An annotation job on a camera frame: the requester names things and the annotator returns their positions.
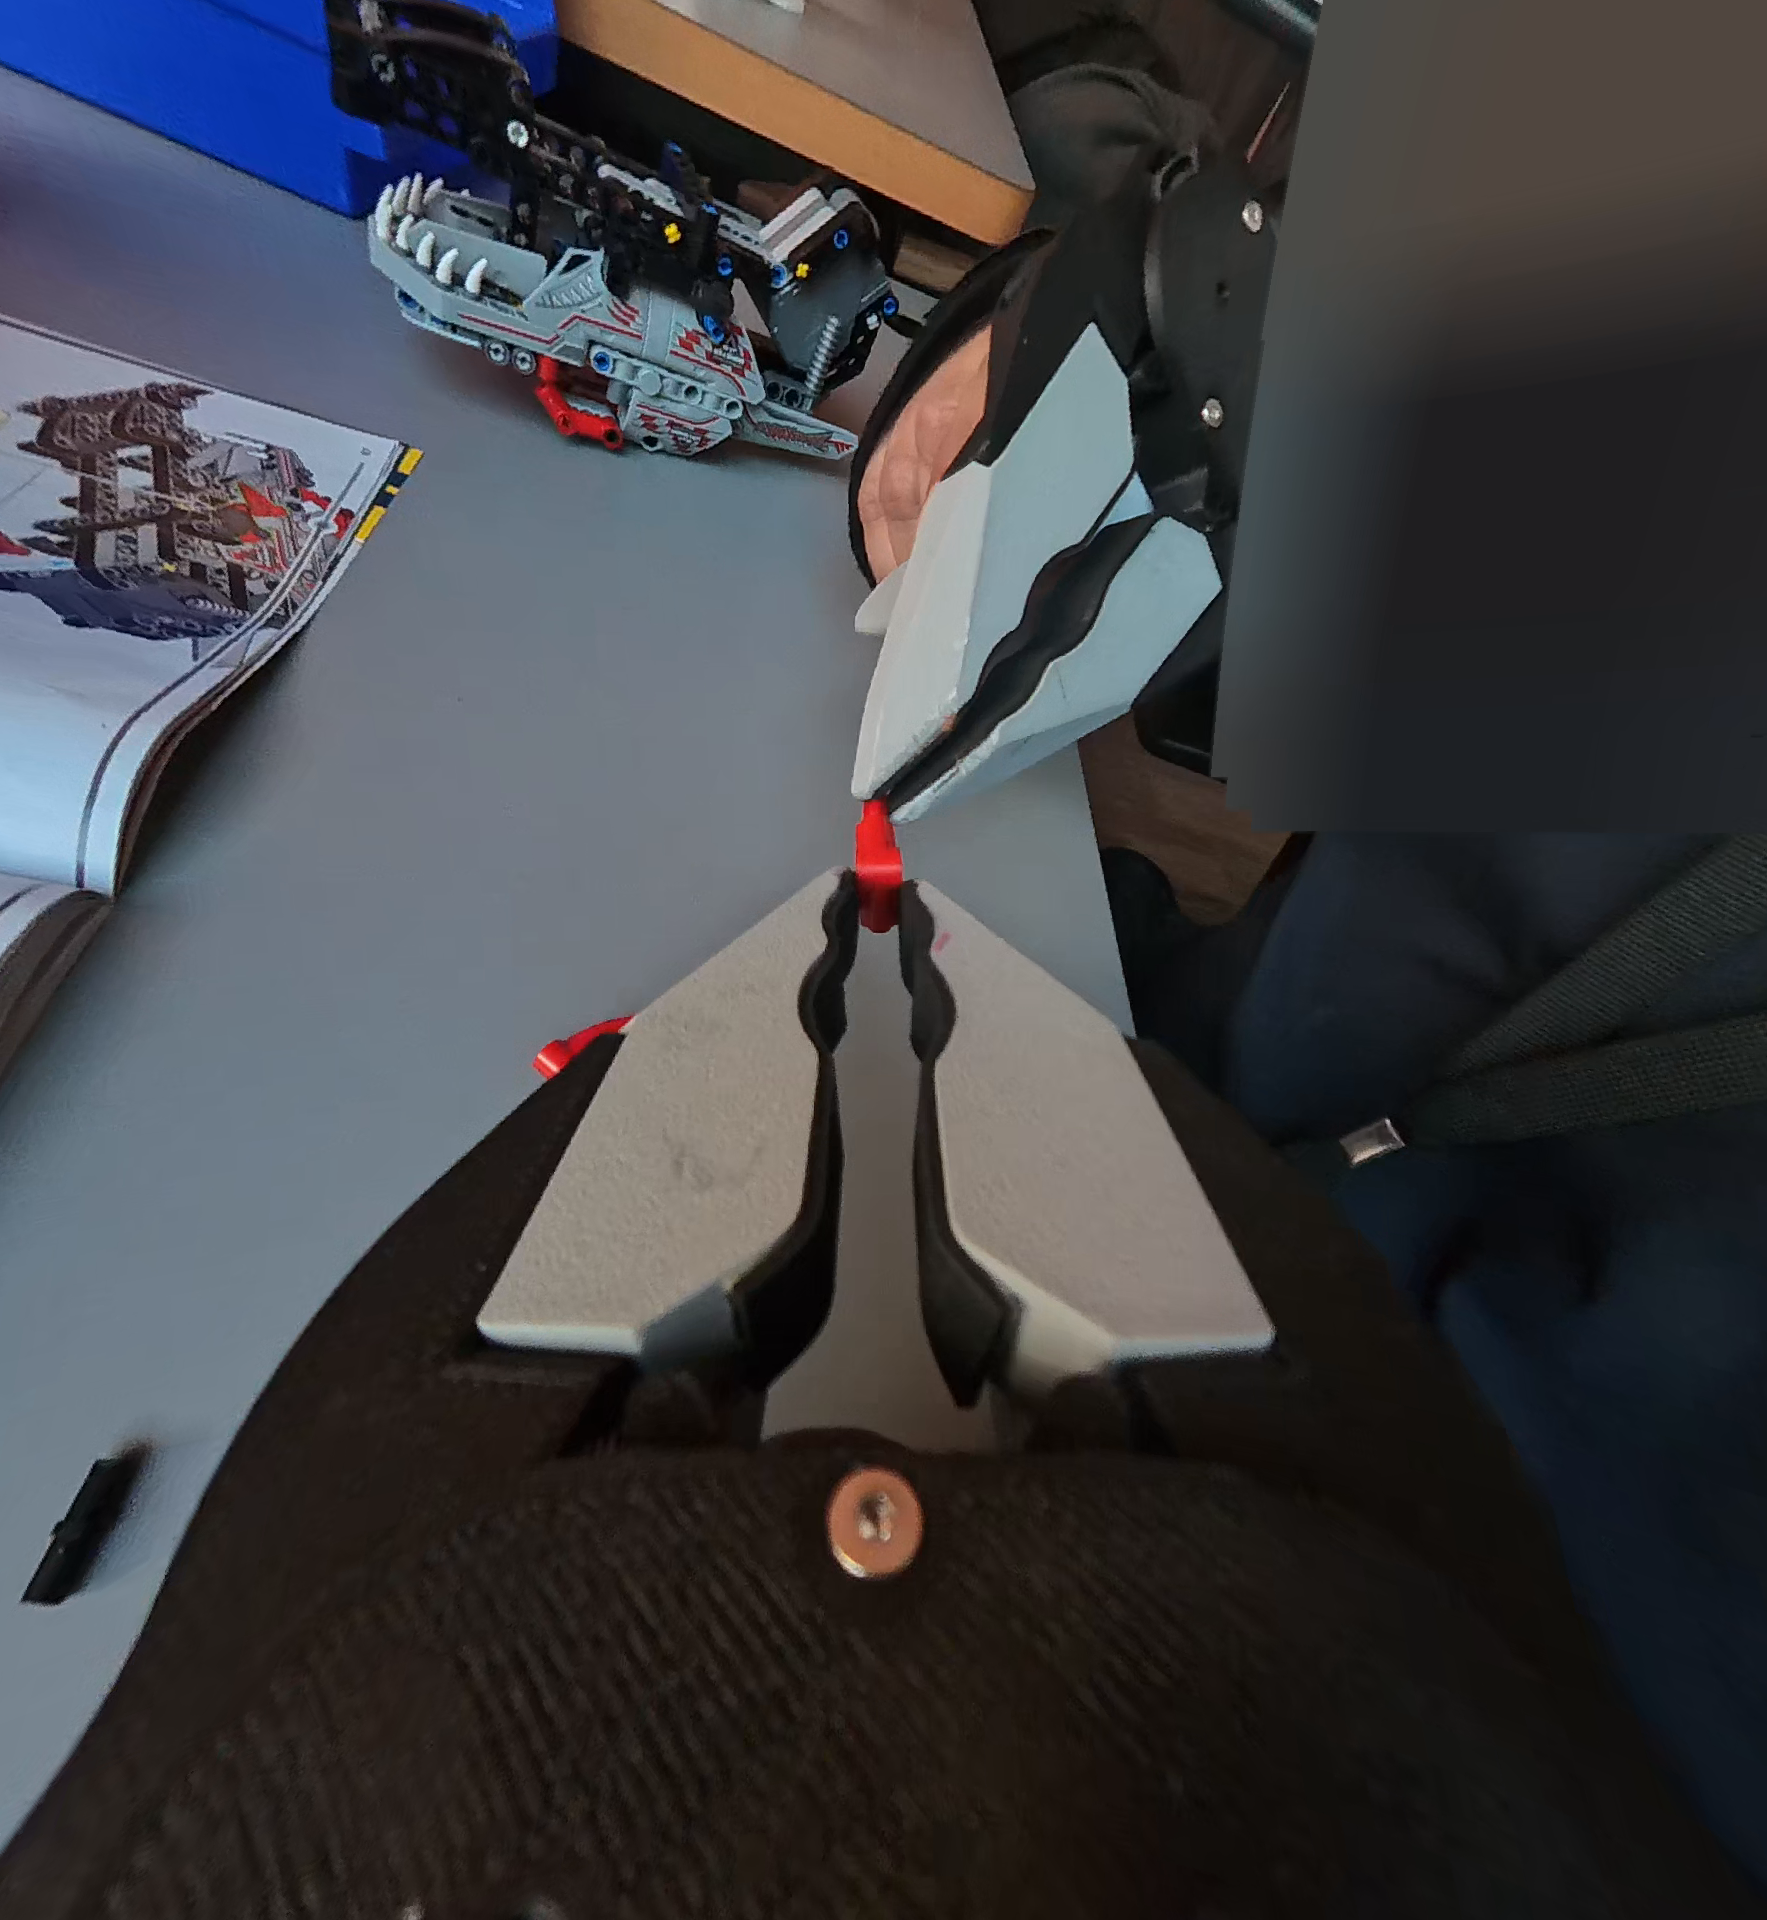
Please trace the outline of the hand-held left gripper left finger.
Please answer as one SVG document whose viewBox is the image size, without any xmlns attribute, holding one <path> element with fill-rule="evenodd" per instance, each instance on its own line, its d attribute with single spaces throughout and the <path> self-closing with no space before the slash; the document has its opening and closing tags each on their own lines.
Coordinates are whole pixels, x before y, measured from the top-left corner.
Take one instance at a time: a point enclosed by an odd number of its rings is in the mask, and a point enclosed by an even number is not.
<svg viewBox="0 0 1767 1920">
<path fill-rule="evenodd" d="M 807 1351 L 836 1285 L 858 934 L 831 870 L 629 1020 L 478 1313 L 489 1344 L 751 1389 Z"/>
</svg>

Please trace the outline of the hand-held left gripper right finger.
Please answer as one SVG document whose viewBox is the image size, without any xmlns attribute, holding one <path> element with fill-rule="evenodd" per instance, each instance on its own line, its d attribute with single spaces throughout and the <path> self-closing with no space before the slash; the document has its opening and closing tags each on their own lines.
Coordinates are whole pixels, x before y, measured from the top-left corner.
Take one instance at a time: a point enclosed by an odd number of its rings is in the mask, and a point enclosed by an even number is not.
<svg viewBox="0 0 1767 1920">
<path fill-rule="evenodd" d="M 1129 1038 L 937 886 L 900 892 L 919 1309 L 949 1398 L 1042 1404 L 1276 1331 Z"/>
</svg>

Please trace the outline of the person's right forearm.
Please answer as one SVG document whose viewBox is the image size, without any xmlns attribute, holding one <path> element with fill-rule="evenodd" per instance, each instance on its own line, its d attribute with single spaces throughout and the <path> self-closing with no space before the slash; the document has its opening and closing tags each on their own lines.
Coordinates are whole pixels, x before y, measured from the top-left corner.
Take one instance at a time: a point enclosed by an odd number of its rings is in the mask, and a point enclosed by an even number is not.
<svg viewBox="0 0 1767 1920">
<path fill-rule="evenodd" d="M 1282 203 L 1319 2 L 976 2 L 1036 196 L 1059 227 L 1141 162 L 1244 162 Z"/>
</svg>

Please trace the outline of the lego instruction booklet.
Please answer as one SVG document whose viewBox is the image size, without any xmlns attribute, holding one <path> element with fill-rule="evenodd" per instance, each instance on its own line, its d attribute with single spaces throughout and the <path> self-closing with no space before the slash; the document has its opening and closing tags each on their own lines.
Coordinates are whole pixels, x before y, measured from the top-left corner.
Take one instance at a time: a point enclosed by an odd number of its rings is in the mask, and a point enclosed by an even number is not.
<svg viewBox="0 0 1767 1920">
<path fill-rule="evenodd" d="M 0 1083 L 185 738 L 311 623 L 419 460 L 0 315 Z"/>
</svg>

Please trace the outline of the red lego short connector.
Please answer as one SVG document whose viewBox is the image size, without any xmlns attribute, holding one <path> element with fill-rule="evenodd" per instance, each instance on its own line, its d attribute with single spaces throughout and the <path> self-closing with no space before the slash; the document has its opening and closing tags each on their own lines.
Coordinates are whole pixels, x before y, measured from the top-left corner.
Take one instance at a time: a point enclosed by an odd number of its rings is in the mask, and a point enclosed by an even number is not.
<svg viewBox="0 0 1767 1920">
<path fill-rule="evenodd" d="M 897 824 L 884 800 L 869 800 L 861 808 L 852 871 L 862 927 L 867 931 L 895 931 L 900 914 L 905 864 L 897 841 Z"/>
</svg>

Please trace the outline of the blue plastic bin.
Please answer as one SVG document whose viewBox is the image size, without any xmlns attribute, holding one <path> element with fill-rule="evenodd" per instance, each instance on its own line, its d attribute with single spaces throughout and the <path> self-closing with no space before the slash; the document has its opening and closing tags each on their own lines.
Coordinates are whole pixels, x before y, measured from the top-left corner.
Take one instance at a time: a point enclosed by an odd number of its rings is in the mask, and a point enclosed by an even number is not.
<svg viewBox="0 0 1767 1920">
<path fill-rule="evenodd" d="M 331 102 L 321 2 L 0 2 L 0 65 L 339 213 L 400 171 L 478 180 Z"/>
</svg>

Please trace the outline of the black lego pin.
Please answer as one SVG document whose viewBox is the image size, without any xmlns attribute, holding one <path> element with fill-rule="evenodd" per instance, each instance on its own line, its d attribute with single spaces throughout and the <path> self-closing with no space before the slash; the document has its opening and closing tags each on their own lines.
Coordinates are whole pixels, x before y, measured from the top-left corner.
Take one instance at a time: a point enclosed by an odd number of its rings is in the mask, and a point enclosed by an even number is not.
<svg viewBox="0 0 1767 1920">
<path fill-rule="evenodd" d="M 72 1599 L 93 1578 L 103 1547 L 123 1524 L 128 1505 L 150 1465 L 150 1444 L 123 1444 L 87 1467 L 69 1505 L 51 1525 L 23 1605 L 51 1608 Z"/>
</svg>

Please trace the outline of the person's right hand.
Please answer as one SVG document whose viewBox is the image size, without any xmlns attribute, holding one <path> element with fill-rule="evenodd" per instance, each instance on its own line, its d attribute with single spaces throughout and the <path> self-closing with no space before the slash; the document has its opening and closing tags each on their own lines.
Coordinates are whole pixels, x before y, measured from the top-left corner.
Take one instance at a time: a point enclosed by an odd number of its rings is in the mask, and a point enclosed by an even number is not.
<svg viewBox="0 0 1767 1920">
<path fill-rule="evenodd" d="M 929 372 L 872 452 L 854 496 L 872 584 L 910 558 L 926 502 L 973 442 L 987 405 L 990 362 L 993 324 L 982 324 Z"/>
</svg>

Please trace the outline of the grey dinosaur lego model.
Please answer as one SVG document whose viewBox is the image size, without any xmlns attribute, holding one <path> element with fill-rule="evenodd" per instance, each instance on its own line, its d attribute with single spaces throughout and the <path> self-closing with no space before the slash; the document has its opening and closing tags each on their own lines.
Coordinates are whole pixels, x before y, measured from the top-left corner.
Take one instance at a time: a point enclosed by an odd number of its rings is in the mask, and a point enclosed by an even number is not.
<svg viewBox="0 0 1767 1920">
<path fill-rule="evenodd" d="M 508 24 L 463 5 L 325 5 L 335 102 L 459 152 L 489 195 L 413 171 L 368 257 L 416 330 L 534 381 L 562 437 L 697 457 L 728 440 L 842 462 L 825 394 L 907 320 L 854 187 L 770 215 L 538 109 Z"/>
</svg>

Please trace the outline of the wooden edged table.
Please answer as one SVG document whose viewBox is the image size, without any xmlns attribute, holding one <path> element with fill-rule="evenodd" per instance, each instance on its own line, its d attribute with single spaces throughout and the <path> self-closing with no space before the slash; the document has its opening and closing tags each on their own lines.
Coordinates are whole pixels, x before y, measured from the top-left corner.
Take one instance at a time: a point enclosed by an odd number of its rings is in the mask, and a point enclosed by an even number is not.
<svg viewBox="0 0 1767 1920">
<path fill-rule="evenodd" d="M 974 242 L 1036 184 L 967 2 L 557 2 L 565 43 Z"/>
</svg>

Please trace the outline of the person's dark navy clothing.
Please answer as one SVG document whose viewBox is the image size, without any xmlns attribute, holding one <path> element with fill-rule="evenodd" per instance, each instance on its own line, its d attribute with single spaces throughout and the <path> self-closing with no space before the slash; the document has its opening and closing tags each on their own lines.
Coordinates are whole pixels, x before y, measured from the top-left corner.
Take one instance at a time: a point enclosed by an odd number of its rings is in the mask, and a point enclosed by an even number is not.
<svg viewBox="0 0 1767 1920">
<path fill-rule="evenodd" d="M 1767 1895 L 1767 835 L 1316 834 L 1223 926 L 1103 866 L 1135 1032 L 1323 1161 Z"/>
</svg>

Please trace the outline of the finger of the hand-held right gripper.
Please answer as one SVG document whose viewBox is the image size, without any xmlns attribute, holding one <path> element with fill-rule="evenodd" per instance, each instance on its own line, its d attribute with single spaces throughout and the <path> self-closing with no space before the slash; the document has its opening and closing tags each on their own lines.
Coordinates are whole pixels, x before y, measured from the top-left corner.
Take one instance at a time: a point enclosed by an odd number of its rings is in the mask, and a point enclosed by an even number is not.
<svg viewBox="0 0 1767 1920">
<path fill-rule="evenodd" d="M 952 753 L 924 801 L 952 801 L 1027 771 L 1121 708 L 1046 712 L 1022 740 L 963 743 L 963 708 L 1020 624 L 1039 573 L 1101 531 L 1135 471 L 1129 381 L 1088 323 L 1002 452 L 937 481 L 905 562 L 854 617 L 878 658 L 856 733 L 852 794 L 877 801 L 927 749 Z"/>
<path fill-rule="evenodd" d="M 935 487 L 888 575 L 888 813 L 982 794 L 1135 703 L 1226 589 L 1206 531 L 1132 474 L 1052 555 L 1043 515 L 1002 525 L 990 474 Z"/>
</svg>

